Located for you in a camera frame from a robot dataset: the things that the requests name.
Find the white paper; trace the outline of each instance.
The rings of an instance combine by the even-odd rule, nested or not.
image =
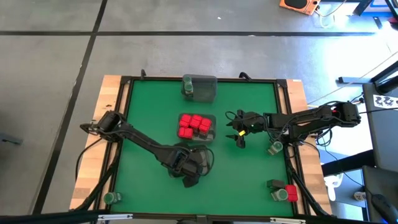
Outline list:
[[[373,95],[373,103],[374,106],[378,108],[396,108],[398,107],[398,98]]]

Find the green mat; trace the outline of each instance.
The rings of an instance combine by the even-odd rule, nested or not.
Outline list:
[[[199,184],[184,188],[182,179],[169,177],[155,157],[130,141],[124,141],[115,192],[122,201],[112,212],[205,215],[292,216],[289,202],[273,201],[266,187],[269,179],[287,182],[283,153],[270,156],[266,133],[246,136],[246,148],[236,147],[226,134],[226,111],[242,109],[277,112],[274,86],[268,83],[218,82],[212,103],[185,101],[177,81],[135,81],[127,121],[161,144],[180,142],[180,113],[216,116],[216,139],[208,145],[215,153],[212,171]]]

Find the red cube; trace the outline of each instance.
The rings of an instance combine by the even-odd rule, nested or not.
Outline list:
[[[202,117],[195,114],[195,115],[192,116],[192,119],[197,120],[197,121],[200,122],[202,120]]]
[[[289,202],[296,202],[296,201],[299,200],[299,197],[298,197],[297,195],[289,195],[289,196],[287,197],[287,200],[288,200]]]
[[[211,120],[208,119],[208,118],[203,118],[200,124],[204,125],[204,126],[207,126],[207,127],[210,127],[211,126]]]
[[[205,125],[199,125],[199,132],[200,132],[200,134],[202,134],[202,135],[205,135],[205,136],[207,136],[207,133],[209,132],[209,130],[210,130],[210,127],[209,126],[205,126]]]
[[[195,120],[195,119],[192,119],[191,122],[189,123],[189,126],[191,128],[195,128],[195,129],[198,129],[199,125],[200,125],[200,121]]]
[[[179,124],[180,124],[180,127],[184,127],[184,128],[189,127],[189,122],[185,122],[185,121],[183,121],[183,120],[181,120],[181,121],[179,122]]]
[[[287,184],[285,186],[285,190],[287,191],[288,194],[297,195],[296,186],[294,186],[292,184]]]
[[[192,139],[192,137],[193,137],[193,129],[192,129],[192,128],[184,128],[184,127],[181,127],[181,128],[178,130],[178,136],[179,136],[180,138]]]
[[[297,189],[296,186],[292,185],[292,184],[288,184],[285,186],[285,190],[288,193],[288,197],[287,200],[290,202],[296,202],[299,197],[297,196]]]
[[[201,123],[202,117],[199,115],[193,115],[191,121],[189,122],[189,126],[194,129],[198,129]]]
[[[189,115],[189,114],[183,114],[182,116],[181,116],[181,121],[184,121],[184,122],[186,122],[186,123],[189,123],[190,121],[191,121],[191,116]]]

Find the orange device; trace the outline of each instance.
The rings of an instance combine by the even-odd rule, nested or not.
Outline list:
[[[280,0],[279,6],[312,15],[318,7],[320,0]]]

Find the red cubes in container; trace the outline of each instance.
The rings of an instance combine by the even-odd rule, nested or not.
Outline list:
[[[214,139],[215,119],[211,115],[180,114],[178,121],[177,136],[192,141],[212,141]]]

